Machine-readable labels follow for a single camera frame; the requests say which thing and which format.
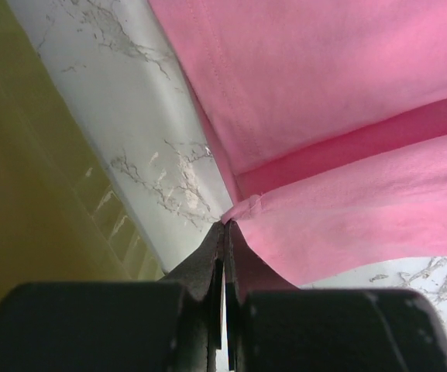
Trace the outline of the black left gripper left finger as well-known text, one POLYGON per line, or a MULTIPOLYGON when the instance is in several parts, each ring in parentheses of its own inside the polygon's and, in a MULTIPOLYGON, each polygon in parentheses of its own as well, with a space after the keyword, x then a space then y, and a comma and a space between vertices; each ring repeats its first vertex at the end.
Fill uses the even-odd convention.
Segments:
POLYGON ((213 371, 223 224, 158 281, 33 282, 0 301, 0 371, 213 371))

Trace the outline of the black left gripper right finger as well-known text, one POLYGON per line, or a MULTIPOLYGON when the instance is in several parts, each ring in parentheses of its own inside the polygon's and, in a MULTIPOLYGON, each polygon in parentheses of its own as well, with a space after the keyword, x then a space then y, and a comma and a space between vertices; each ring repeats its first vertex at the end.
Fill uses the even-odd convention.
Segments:
POLYGON ((447 336, 421 294, 307 289, 225 225, 229 367, 233 371, 447 371, 447 336))

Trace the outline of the pink t shirt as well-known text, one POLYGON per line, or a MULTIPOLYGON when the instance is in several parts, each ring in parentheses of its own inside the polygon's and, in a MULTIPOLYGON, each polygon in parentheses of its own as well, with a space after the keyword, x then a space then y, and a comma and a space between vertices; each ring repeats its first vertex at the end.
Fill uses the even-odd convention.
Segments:
POLYGON ((447 256, 447 1, 150 5, 279 275, 447 256))

